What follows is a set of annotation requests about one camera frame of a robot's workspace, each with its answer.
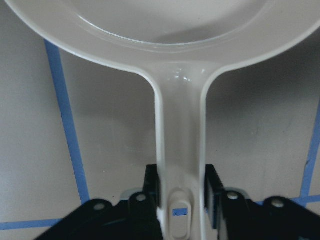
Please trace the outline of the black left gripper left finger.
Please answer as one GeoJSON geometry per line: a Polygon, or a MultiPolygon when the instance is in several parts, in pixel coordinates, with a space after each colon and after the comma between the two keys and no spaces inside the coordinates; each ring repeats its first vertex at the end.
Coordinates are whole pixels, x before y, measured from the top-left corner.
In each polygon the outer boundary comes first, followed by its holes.
{"type": "Polygon", "coordinates": [[[160,198],[160,180],[157,165],[149,164],[145,168],[142,191],[129,198],[129,226],[132,240],[160,240],[161,224],[157,210],[160,198]]]}

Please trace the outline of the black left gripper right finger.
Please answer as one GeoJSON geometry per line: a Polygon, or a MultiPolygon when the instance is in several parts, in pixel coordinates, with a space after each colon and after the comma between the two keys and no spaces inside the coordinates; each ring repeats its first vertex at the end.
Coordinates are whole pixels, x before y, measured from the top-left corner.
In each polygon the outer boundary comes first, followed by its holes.
{"type": "Polygon", "coordinates": [[[253,236],[248,202],[237,190],[227,190],[214,165],[205,166],[205,208],[219,240],[251,240],[253,236]]]}

